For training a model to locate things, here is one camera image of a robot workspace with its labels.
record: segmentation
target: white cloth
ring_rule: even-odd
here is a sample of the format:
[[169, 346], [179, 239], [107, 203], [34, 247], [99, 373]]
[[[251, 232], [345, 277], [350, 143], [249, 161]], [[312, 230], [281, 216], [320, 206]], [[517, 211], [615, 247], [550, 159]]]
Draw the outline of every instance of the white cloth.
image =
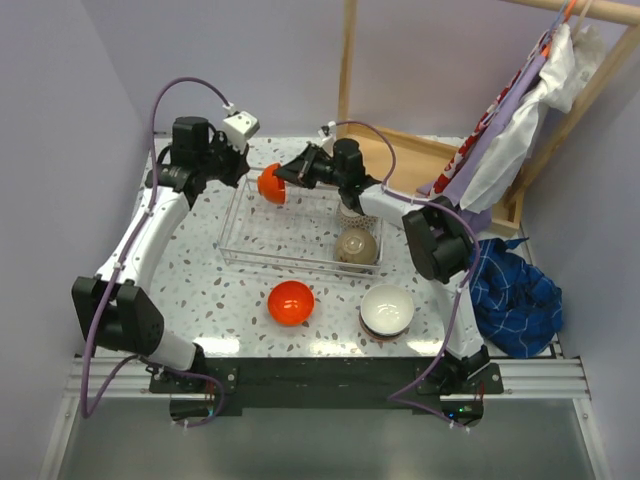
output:
[[569, 26], [558, 27], [549, 59], [540, 70], [540, 81], [522, 97], [507, 127], [478, 162], [460, 199], [462, 209], [480, 213], [502, 198], [527, 158], [549, 107], [565, 113], [571, 110], [604, 55], [605, 44], [594, 27], [580, 32], [575, 45]]

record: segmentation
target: blue towel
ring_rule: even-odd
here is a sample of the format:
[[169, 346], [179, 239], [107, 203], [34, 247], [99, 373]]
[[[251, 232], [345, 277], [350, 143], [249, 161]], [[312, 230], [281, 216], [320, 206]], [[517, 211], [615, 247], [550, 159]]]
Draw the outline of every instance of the blue towel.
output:
[[481, 241], [480, 263], [471, 279], [480, 333], [515, 358], [542, 352], [562, 328], [562, 290], [507, 251], [526, 240]]

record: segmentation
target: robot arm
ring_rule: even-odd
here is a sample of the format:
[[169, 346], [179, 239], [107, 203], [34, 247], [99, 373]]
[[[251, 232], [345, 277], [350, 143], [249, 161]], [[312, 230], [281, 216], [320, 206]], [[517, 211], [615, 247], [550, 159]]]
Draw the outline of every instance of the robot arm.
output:
[[[487, 348], [476, 325], [468, 284], [464, 286], [457, 312], [454, 310], [458, 285], [468, 269], [473, 245], [462, 225], [441, 209], [406, 202], [389, 195], [380, 182], [365, 171], [359, 144], [340, 139], [331, 156], [324, 148], [309, 144], [294, 160], [275, 170], [277, 177], [303, 188], [317, 182], [338, 187], [342, 202], [360, 215], [380, 217], [404, 229], [411, 259], [418, 273], [432, 280], [445, 330], [455, 322], [447, 344], [443, 376], [466, 381], [489, 364]], [[454, 210], [445, 197], [434, 199]]]
[[159, 166], [156, 202], [127, 258], [117, 265], [133, 230], [149, 209], [152, 172], [146, 179], [140, 206], [116, 250], [94, 277], [79, 277], [73, 285], [73, 302], [85, 339], [115, 270], [118, 272], [115, 288], [100, 319], [96, 345], [139, 354], [175, 370], [199, 372], [204, 361], [202, 348], [164, 328], [162, 314], [147, 292], [171, 235], [193, 208], [207, 182], [219, 180], [237, 187], [240, 178], [249, 171], [247, 140], [258, 128], [258, 120], [247, 112], [227, 117], [218, 131], [205, 118], [176, 119], [172, 143], [164, 152], [170, 153], [170, 163]]

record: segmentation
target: dish rack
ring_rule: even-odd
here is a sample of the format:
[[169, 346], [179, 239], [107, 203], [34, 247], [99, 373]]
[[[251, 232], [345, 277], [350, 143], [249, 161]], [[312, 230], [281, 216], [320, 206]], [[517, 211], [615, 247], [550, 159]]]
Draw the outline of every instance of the dish rack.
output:
[[334, 260], [343, 232], [337, 217], [338, 190], [319, 185], [313, 190], [287, 185], [284, 205], [267, 202], [258, 193], [261, 169], [251, 169], [235, 190], [218, 241], [227, 265], [245, 263], [276, 269], [298, 269], [358, 277], [376, 276], [383, 257], [384, 222], [368, 229], [378, 244], [372, 265]]

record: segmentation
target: orange bowl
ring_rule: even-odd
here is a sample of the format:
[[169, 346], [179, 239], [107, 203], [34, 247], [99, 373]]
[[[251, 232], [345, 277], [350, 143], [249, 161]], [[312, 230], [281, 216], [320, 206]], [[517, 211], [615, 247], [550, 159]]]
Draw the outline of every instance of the orange bowl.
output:
[[288, 327], [304, 322], [315, 305], [313, 292], [304, 283], [289, 280], [277, 285], [269, 294], [269, 313], [281, 325]]
[[267, 201], [282, 205], [287, 198], [284, 188], [284, 180], [273, 174], [273, 172], [279, 167], [279, 163], [274, 163], [264, 169], [258, 177], [258, 193]]

